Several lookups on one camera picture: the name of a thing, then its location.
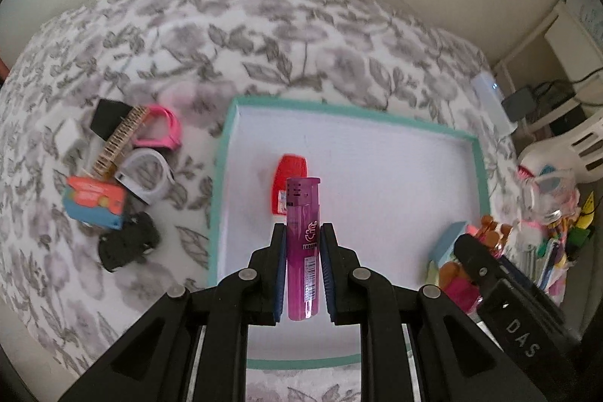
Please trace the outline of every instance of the floral fabric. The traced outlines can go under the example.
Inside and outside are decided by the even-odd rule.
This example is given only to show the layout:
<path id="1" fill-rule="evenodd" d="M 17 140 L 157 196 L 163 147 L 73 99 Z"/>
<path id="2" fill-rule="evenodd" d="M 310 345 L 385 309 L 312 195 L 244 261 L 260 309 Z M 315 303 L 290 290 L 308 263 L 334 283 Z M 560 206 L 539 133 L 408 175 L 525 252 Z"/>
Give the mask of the floral fabric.
<path id="1" fill-rule="evenodd" d="M 472 132 L 493 214 L 513 221 L 514 149 L 471 87 L 480 70 L 489 69 L 475 46 L 373 0 L 96 0 L 67 11 L 32 37 L 0 91 L 0 295 L 80 374 L 171 284 L 204 287 L 215 152 L 228 105 L 242 94 L 358 105 Z M 99 97 L 164 105 L 183 123 L 183 146 L 169 158 L 176 184 L 147 210 L 162 244 L 113 274 L 99 263 L 98 230 L 61 206 L 66 176 L 87 156 L 59 159 L 52 124 L 77 119 L 91 139 Z M 138 178 L 152 182 L 153 169 Z M 321 371 L 253 372 L 248 400 L 359 399 L 350 378 L 358 367 Z M 287 381 L 268 388 L 274 377 Z"/>

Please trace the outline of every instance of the orange and blue box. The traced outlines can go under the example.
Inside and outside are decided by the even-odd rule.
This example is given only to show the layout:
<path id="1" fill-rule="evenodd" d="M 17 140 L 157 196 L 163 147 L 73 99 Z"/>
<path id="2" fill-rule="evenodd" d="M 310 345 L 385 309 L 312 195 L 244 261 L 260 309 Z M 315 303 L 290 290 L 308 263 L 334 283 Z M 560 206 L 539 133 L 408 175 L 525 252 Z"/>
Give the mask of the orange and blue box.
<path id="1" fill-rule="evenodd" d="M 70 176 L 63 192 L 67 215 L 80 222 L 121 230 L 126 191 L 91 177 Z"/>

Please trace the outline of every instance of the white wristband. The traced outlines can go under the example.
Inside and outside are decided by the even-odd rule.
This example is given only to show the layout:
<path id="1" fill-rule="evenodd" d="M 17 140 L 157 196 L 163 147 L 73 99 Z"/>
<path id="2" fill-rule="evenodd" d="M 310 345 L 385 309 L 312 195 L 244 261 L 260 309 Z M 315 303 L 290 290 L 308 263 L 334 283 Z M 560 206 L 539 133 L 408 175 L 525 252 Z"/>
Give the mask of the white wristband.
<path id="1" fill-rule="evenodd" d="M 162 171 L 161 179 L 153 189 L 145 188 L 129 175 L 129 169 L 132 172 L 134 168 L 147 160 L 157 161 Z M 115 173 L 115 179 L 147 205 L 152 205 L 161 200 L 174 185 L 174 175 L 164 156 L 157 150 L 146 148 L 134 150 L 120 165 Z"/>

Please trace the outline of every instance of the white plastic chair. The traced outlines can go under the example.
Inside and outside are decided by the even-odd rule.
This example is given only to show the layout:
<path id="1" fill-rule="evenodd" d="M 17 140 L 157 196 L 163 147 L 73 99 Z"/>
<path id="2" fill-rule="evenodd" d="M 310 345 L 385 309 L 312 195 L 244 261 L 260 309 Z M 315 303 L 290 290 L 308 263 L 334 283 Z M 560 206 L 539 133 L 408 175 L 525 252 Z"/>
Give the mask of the white plastic chair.
<path id="1" fill-rule="evenodd" d="M 548 116 L 546 115 L 534 125 L 541 128 L 550 123 Z M 576 182 L 593 182 L 601 179 L 603 177 L 603 110 L 597 111 L 585 122 L 563 135 L 530 144 L 519 155 L 519 163 L 536 175 L 549 164 L 558 170 L 574 171 Z"/>

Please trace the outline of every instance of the magenta object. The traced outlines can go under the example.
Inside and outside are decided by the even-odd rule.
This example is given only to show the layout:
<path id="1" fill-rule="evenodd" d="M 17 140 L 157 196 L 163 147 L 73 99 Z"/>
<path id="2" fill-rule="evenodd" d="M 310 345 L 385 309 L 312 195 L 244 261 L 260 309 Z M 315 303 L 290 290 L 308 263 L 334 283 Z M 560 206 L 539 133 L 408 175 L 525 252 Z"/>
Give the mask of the magenta object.
<path id="1" fill-rule="evenodd" d="M 292 321 L 318 313 L 318 177 L 287 179 L 287 299 Z"/>

